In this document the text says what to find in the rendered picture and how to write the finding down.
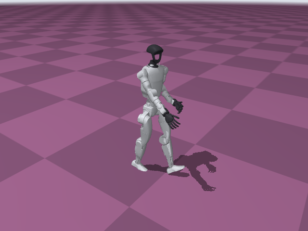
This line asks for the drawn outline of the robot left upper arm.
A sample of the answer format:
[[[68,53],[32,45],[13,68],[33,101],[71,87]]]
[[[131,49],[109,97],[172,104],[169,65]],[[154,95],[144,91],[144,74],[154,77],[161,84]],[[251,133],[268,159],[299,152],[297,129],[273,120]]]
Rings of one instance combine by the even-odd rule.
[[[166,66],[164,66],[164,65],[162,65],[163,67],[164,67],[164,80],[163,80],[163,83],[165,82],[165,79],[166,79],[166,75],[167,75],[167,73],[168,73],[168,68],[166,67]],[[163,86],[162,86],[162,91],[161,92],[163,92],[163,91],[165,91],[166,90],[166,87],[165,87],[165,85],[163,84]]]

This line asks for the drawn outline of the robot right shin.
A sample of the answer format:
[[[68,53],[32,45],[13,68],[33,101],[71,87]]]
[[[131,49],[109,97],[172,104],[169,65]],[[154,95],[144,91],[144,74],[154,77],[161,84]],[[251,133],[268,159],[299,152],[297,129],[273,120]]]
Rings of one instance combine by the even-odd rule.
[[[146,144],[147,145],[147,144]],[[141,163],[141,159],[144,155],[145,149],[146,149],[146,145],[144,147],[142,147],[141,141],[136,141],[136,146],[135,146],[135,154],[136,154],[136,161],[135,163],[138,165],[139,163]]]

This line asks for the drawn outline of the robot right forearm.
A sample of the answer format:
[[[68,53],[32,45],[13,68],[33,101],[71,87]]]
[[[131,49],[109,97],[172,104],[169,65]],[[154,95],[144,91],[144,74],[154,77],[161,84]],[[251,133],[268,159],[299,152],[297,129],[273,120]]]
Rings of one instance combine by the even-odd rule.
[[[164,114],[166,110],[164,109],[165,106],[162,104],[162,102],[159,100],[158,96],[153,96],[151,91],[148,91],[148,97],[152,103],[155,104],[157,109],[160,111],[161,114]]]

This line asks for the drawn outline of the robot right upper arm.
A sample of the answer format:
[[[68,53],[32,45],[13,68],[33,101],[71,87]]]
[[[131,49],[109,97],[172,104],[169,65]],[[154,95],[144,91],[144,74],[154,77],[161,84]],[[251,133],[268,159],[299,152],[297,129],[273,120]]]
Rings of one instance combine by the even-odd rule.
[[[137,73],[137,78],[141,81],[144,89],[148,93],[148,91],[151,91],[153,96],[157,96],[157,90],[151,88],[150,81],[148,79],[148,72],[146,69],[143,69]]]

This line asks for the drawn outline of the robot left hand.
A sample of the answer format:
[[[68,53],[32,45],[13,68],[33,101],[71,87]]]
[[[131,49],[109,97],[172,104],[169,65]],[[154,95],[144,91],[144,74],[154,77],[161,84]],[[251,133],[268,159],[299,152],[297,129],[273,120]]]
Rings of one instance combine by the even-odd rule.
[[[182,102],[178,102],[176,99],[173,99],[173,100],[174,102],[172,105],[176,107],[176,109],[178,110],[178,114],[180,114],[180,112],[183,109],[183,105],[181,104]]]

